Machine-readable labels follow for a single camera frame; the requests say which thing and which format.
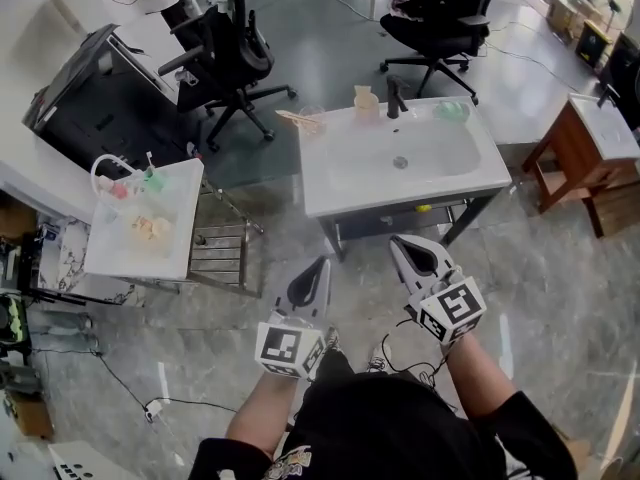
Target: chair armrest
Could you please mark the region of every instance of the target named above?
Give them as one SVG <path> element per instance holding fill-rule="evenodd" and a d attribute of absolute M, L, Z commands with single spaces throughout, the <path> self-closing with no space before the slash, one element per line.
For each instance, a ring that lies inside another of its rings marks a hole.
<path fill-rule="evenodd" d="M 187 21 L 183 21 L 179 25 L 176 25 L 175 27 L 173 27 L 169 31 L 169 34 L 171 34 L 173 36 L 173 35 L 176 34 L 176 32 L 182 30 L 183 28 L 190 27 L 194 23 L 197 23 L 198 21 L 200 21 L 202 18 L 204 18 L 204 14 L 201 14 L 200 16 L 196 16 L 195 18 L 188 19 Z"/>
<path fill-rule="evenodd" d="M 188 52 L 185 52 L 182 55 L 180 55 L 180 57 L 176 57 L 175 59 L 170 60 L 166 64 L 160 66 L 160 68 L 158 68 L 158 74 L 160 76 L 164 76 L 167 73 L 171 73 L 172 71 L 175 71 L 176 69 L 183 67 L 185 64 L 191 62 L 193 59 L 195 59 L 196 57 L 199 57 L 203 53 L 204 53 L 204 46 L 198 46 L 197 48 L 193 48 Z"/>
<path fill-rule="evenodd" d="M 458 23 L 469 28 L 484 27 L 489 24 L 489 19 L 482 14 L 476 16 L 465 16 L 464 18 L 458 18 Z"/>

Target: black shirt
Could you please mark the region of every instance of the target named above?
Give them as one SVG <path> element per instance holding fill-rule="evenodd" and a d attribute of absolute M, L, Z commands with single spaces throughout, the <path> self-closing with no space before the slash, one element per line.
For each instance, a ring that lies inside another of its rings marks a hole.
<path fill-rule="evenodd" d="M 577 478 L 566 447 L 521 392 L 469 421 L 418 382 L 358 374 L 308 390 L 274 463 L 249 444 L 206 439 L 189 480 L 215 479 L 224 469 L 237 480 L 501 479 L 507 473 L 500 443 L 533 476 Z"/>

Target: person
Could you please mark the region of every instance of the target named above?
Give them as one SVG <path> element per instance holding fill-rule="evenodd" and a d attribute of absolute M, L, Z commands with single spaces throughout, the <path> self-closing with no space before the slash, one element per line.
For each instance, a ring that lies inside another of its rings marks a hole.
<path fill-rule="evenodd" d="M 388 345 L 355 374 L 332 332 L 316 381 L 305 393 L 282 453 L 296 379 L 265 373 L 225 439 L 205 439 L 189 480 L 577 478 L 573 460 L 544 416 L 468 333 L 446 364 L 468 419 L 429 386 L 392 373 Z"/>

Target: white tabletop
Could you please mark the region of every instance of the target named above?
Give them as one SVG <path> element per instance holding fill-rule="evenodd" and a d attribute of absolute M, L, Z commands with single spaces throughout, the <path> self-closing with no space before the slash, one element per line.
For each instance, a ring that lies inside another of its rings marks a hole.
<path fill-rule="evenodd" d="M 326 132 L 299 134 L 308 216 L 448 195 L 455 199 L 511 183 L 470 97 L 406 103 L 409 112 L 395 120 L 386 117 L 387 104 L 381 103 L 374 125 L 358 124 L 353 108 L 327 112 L 320 116 Z M 464 120 L 443 119 L 436 110 L 442 103 L 464 108 Z"/>
<path fill-rule="evenodd" d="M 570 94 L 569 101 L 587 127 L 603 160 L 640 158 L 640 147 L 620 111 L 606 100 L 599 108 L 598 98 Z"/>
<path fill-rule="evenodd" d="M 126 240 L 113 236 L 113 228 L 105 226 L 112 211 L 99 202 L 93 215 L 84 270 L 91 274 L 150 279 L 185 279 L 189 268 L 193 222 L 202 182 L 204 166 L 198 159 L 159 167 L 166 175 L 167 187 L 176 189 L 171 195 L 177 220 L 174 225 L 170 255 L 145 255 L 125 246 Z"/>

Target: small white sink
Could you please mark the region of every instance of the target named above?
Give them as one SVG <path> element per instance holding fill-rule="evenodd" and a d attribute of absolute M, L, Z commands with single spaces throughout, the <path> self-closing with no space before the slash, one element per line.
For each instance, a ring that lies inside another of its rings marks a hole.
<path fill-rule="evenodd" d="M 570 94 L 569 101 L 604 160 L 640 158 L 640 148 L 620 111 L 607 100 L 598 107 L 598 98 Z"/>
<path fill-rule="evenodd" d="M 408 112 L 361 124 L 353 108 L 300 134 L 305 208 L 319 217 L 508 185 L 511 177 L 470 97 L 407 101 Z"/>

